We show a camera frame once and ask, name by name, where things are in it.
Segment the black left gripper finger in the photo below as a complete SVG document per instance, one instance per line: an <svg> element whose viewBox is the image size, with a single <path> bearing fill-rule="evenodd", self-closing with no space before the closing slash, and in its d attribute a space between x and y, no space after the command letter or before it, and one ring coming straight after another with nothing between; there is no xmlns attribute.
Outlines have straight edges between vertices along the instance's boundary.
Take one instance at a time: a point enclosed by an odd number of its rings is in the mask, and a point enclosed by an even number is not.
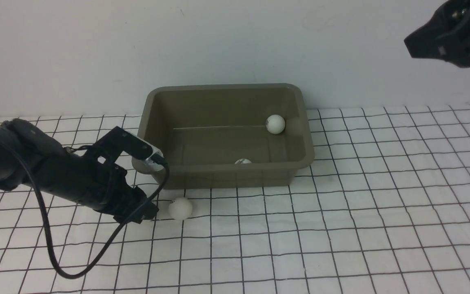
<svg viewBox="0 0 470 294"><path fill-rule="evenodd" d="M127 187L113 196L113 219L117 223L141 224L142 221L155 219L158 212L157 205L138 187Z"/></svg>

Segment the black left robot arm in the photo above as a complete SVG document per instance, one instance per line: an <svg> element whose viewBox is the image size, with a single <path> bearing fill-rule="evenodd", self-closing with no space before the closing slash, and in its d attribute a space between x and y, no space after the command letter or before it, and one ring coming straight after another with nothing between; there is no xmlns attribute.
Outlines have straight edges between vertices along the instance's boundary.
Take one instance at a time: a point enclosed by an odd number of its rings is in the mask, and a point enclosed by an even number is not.
<svg viewBox="0 0 470 294"><path fill-rule="evenodd" d="M126 153L156 171L166 163L160 149L115 127L80 150L84 154L79 156L26 120L5 121L0 125L0 190L26 185L111 215L117 222L130 214L136 223L156 215L154 204L138 210L149 197L127 184L127 171L116 160Z"/></svg>

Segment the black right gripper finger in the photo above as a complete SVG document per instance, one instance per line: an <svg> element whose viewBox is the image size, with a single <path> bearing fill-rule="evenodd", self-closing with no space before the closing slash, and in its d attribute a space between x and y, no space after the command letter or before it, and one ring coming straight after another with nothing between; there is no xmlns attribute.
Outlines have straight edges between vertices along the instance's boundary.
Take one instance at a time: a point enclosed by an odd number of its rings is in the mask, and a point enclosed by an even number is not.
<svg viewBox="0 0 470 294"><path fill-rule="evenodd" d="M447 31L446 24L428 22L410 33L403 42L412 58L444 60L446 53L439 49L437 39Z"/></svg>

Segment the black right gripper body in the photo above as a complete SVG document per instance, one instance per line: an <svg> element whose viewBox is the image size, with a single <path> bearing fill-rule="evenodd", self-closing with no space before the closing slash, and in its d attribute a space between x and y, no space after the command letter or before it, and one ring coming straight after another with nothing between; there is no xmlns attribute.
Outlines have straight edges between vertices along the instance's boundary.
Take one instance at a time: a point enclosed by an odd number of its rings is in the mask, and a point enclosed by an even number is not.
<svg viewBox="0 0 470 294"><path fill-rule="evenodd" d="M458 68L470 68L470 18L459 24L451 25L446 17L446 1L436 11L438 23L448 26L448 31L438 37L439 49L444 49L445 62L449 62Z"/></svg>

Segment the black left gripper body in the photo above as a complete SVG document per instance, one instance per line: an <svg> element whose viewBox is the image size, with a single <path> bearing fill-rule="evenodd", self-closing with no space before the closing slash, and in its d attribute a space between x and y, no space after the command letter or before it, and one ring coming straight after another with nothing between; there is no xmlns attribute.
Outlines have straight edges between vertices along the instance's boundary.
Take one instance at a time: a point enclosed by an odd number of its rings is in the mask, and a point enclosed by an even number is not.
<svg viewBox="0 0 470 294"><path fill-rule="evenodd" d="M137 190L115 164L63 152L43 161L43 191L97 212L127 215L137 205Z"/></svg>

